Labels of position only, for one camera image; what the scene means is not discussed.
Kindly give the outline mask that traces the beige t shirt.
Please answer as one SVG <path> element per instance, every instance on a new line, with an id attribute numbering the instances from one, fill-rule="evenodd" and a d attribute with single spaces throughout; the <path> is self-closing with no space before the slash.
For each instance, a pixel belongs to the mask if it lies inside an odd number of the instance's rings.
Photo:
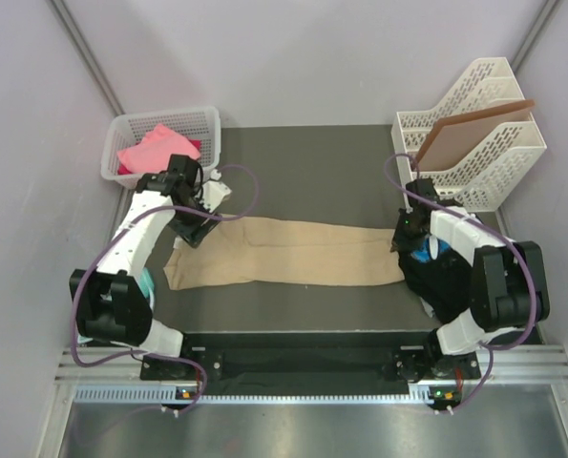
<path id="1" fill-rule="evenodd" d="M 404 279 L 391 229 L 245 217 L 192 248 L 176 238 L 163 271 L 172 290 L 252 281 L 378 286 Z"/>

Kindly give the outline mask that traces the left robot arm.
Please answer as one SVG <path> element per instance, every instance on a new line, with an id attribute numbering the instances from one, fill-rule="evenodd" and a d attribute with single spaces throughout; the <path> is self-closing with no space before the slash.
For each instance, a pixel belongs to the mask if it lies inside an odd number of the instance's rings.
<path id="1" fill-rule="evenodd" d="M 154 317 L 154 296 L 140 287 L 147 260 L 165 228 L 191 248 L 221 221 L 217 209 L 231 194 L 214 169 L 209 175 L 189 156 L 173 155 L 165 170 L 137 182 L 130 207 L 109 248 L 92 273 L 75 270 L 70 290 L 77 302 L 79 336 L 162 355 L 161 366 L 174 378 L 194 369 L 183 335 Z"/>

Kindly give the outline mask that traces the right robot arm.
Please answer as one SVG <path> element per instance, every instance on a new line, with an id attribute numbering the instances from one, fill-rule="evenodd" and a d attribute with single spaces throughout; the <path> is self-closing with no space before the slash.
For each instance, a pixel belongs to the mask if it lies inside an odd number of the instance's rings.
<path id="1" fill-rule="evenodd" d="M 550 313 L 540 247 L 515 242 L 440 198 L 431 179 L 404 188 L 409 208 L 399 212 L 391 250 L 407 287 L 440 322 L 428 338 L 423 363 L 434 377 L 454 371 L 458 355 L 497 336 L 531 331 Z"/>

